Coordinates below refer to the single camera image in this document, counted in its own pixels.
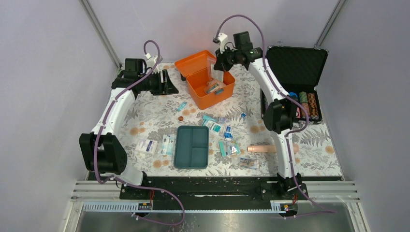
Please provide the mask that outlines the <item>gauze pads clear bag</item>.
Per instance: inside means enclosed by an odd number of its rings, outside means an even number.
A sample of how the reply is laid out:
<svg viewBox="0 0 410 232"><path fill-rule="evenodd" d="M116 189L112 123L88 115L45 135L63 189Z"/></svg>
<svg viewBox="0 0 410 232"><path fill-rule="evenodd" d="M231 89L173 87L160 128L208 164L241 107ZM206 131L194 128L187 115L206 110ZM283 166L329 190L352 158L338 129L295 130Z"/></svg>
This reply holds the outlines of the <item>gauze pads clear bag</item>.
<svg viewBox="0 0 410 232"><path fill-rule="evenodd" d="M206 94L209 94L211 92L215 92L221 88L224 88L225 84L217 79L211 79L207 82L205 88L204 88L204 92Z"/></svg>

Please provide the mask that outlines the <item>white blue medicine box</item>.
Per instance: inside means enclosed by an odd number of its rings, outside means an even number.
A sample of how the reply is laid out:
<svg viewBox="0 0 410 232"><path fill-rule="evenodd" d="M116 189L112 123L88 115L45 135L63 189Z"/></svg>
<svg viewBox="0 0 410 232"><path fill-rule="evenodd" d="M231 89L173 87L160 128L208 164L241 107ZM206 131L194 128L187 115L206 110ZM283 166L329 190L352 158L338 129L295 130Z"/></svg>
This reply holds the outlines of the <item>white blue medicine box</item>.
<svg viewBox="0 0 410 232"><path fill-rule="evenodd" d="M158 142L150 139L139 139L136 143L135 149L137 152L144 154L155 154Z"/></svg>

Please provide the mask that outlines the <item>gloves packet clear bag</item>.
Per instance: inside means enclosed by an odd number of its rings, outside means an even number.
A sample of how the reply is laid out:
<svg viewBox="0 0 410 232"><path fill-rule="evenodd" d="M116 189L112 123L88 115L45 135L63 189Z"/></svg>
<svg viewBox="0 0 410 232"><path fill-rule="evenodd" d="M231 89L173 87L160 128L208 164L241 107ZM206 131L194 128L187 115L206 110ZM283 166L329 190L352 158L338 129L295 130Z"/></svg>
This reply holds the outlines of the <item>gloves packet clear bag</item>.
<svg viewBox="0 0 410 232"><path fill-rule="evenodd" d="M209 79L215 79L217 81L224 81L224 72L215 69L216 59L213 57L207 57L206 67Z"/></svg>

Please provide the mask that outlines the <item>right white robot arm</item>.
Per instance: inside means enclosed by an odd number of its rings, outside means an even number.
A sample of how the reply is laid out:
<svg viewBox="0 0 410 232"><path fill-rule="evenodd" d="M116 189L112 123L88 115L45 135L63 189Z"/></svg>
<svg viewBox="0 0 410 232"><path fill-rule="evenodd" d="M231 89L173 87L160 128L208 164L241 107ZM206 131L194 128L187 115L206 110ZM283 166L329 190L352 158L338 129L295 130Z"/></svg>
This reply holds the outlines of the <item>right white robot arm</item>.
<svg viewBox="0 0 410 232"><path fill-rule="evenodd" d="M291 130L296 113L296 100L281 86L275 77L263 50L253 47L247 31L234 35L235 44L227 46L228 36L217 33L213 42L219 45L216 50L214 70L229 71L234 65L243 65L260 85L268 108L263 115L265 127L272 132L278 156L278 195L289 199L301 186L299 175L295 172L294 148Z"/></svg>

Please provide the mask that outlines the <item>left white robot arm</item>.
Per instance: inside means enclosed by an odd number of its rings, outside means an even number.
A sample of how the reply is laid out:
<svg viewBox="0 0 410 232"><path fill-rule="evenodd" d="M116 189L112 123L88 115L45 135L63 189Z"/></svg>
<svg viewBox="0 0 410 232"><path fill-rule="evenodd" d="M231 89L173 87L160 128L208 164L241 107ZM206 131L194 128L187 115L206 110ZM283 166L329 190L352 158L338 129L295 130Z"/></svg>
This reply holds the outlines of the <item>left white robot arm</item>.
<svg viewBox="0 0 410 232"><path fill-rule="evenodd" d="M145 173L128 163L128 156L117 135L129 108L142 92L154 96L179 93L170 80L168 71L160 69L162 57L146 55L145 58L127 58L124 68L111 84L108 104L89 133L79 137L85 167L94 172L99 182L102 176L132 186L132 193L139 199L149 195L150 186L144 182Z"/></svg>

